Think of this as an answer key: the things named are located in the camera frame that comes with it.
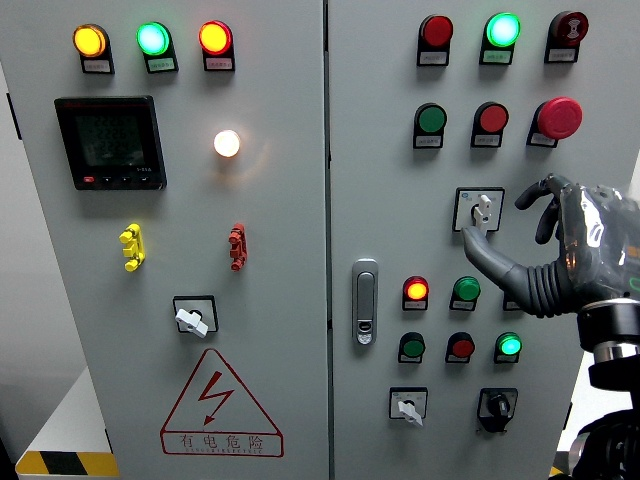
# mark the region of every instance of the black and yellow stripe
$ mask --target black and yellow stripe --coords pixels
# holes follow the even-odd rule
[[[21,475],[119,477],[112,453],[27,451],[16,465]]]

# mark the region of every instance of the digital power meter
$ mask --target digital power meter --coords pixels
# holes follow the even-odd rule
[[[69,97],[54,104],[78,190],[167,185],[152,97]]]

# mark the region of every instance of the gray metal panel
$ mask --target gray metal panel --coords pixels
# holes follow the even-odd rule
[[[483,27],[503,9],[522,21],[513,64],[480,67]],[[572,9],[590,21],[579,61],[544,65],[549,23]],[[418,69],[418,27],[431,14],[453,21],[450,65]],[[548,475],[581,358],[575,320],[502,311],[500,292],[466,261],[460,235],[451,231],[455,191],[504,187],[501,227],[491,243],[523,263],[556,258],[557,246],[533,240],[545,202],[525,213],[513,202],[551,171],[589,184],[628,184],[640,144],[639,22],[633,1],[615,8],[596,1],[330,2],[336,478]],[[536,108],[560,95],[581,103],[582,126],[555,150],[526,147]],[[510,113],[502,148],[471,150],[473,115],[487,101]],[[448,114],[441,150],[412,149],[414,114],[426,102]],[[378,337],[359,348],[351,339],[350,269],[363,257],[380,268]],[[401,311],[402,285],[412,275],[430,284],[424,313]],[[449,311],[453,284],[464,275],[481,282],[477,309]],[[520,363],[494,365],[496,338],[512,330],[524,342]],[[397,362],[408,331],[425,338],[420,365]],[[457,331],[469,332],[477,347],[468,365],[444,362]],[[388,418],[389,388],[399,386],[428,387],[423,429]],[[476,433],[483,387],[519,391],[504,435]]]
[[[203,71],[197,34],[213,19],[233,31],[235,73]],[[147,21],[170,30],[178,73],[146,73]],[[110,36],[114,76],[81,72],[71,35],[88,22]],[[2,2],[0,57],[123,478],[328,476],[322,35],[319,1]],[[74,189],[53,100],[82,95],[154,97],[165,191]],[[212,150],[223,129],[242,140],[230,161]],[[118,235],[134,221],[147,259],[127,273]],[[238,273],[235,222],[249,249]],[[173,296],[204,294],[220,331],[178,334]],[[160,429],[207,348],[282,431],[282,458],[163,454]],[[245,428],[255,412],[233,402],[220,415]]]

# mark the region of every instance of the white light bulb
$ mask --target white light bulb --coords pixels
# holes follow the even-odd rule
[[[240,150],[240,137],[233,130],[223,130],[214,138],[213,148],[223,157],[233,157]]]

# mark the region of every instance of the red indicator light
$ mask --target red indicator light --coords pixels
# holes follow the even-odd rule
[[[231,47],[233,37],[226,24],[212,20],[200,27],[200,45],[210,55],[222,55]]]
[[[476,346],[471,340],[460,340],[453,344],[451,353],[453,353],[458,358],[467,358],[470,357],[471,354],[475,352],[475,350]]]
[[[562,12],[551,22],[551,34],[565,47],[575,47],[589,31],[589,20],[582,12]]]
[[[429,284],[422,277],[411,277],[404,282],[404,293],[414,302],[424,300],[429,294]]]
[[[573,98],[557,97],[545,103],[538,113],[538,128],[545,137],[570,137],[582,123],[582,108]]]
[[[502,130],[509,120],[509,114],[502,105],[491,105],[480,114],[480,126],[489,133]]]
[[[453,36],[453,23],[448,17],[433,15],[424,23],[422,38],[432,47],[446,45]]]

